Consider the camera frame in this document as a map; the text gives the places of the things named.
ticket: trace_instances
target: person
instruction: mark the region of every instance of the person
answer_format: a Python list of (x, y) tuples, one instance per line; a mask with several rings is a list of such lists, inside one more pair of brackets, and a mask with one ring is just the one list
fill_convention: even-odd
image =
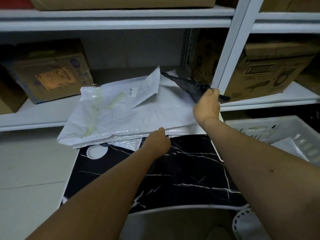
[[(273, 239), (320, 239), (320, 170), (219, 120), (218, 89), (194, 105), (238, 189)], [(119, 239), (147, 170), (171, 146), (164, 128), (80, 190), (27, 239)]]

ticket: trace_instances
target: person's right arm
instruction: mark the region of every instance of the person's right arm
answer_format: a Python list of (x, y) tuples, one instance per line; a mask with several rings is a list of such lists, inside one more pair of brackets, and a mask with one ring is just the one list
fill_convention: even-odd
[(219, 120), (218, 89), (194, 106), (233, 181), (273, 239), (320, 239), (320, 169)]

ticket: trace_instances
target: hand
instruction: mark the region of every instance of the hand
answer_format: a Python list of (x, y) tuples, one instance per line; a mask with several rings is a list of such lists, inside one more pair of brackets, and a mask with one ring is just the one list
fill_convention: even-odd
[(157, 159), (166, 154), (170, 147), (170, 138), (166, 137), (165, 129), (161, 127), (148, 135), (141, 148), (149, 150)]
[(218, 102), (219, 89), (209, 88), (199, 102), (193, 106), (193, 115), (203, 128), (208, 118), (219, 120), (220, 104)]

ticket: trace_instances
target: person's left hand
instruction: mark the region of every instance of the person's left hand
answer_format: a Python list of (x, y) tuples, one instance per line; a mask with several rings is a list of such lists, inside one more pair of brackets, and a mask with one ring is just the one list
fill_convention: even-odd
[(161, 127), (148, 135), (141, 148), (150, 150), (156, 158), (159, 158), (166, 154), (170, 147), (170, 138), (166, 137), (165, 129)]

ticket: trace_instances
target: red object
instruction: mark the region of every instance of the red object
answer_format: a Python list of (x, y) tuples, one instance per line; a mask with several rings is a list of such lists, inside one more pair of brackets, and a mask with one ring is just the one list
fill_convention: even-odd
[(0, 0), (0, 9), (33, 9), (30, 0)]

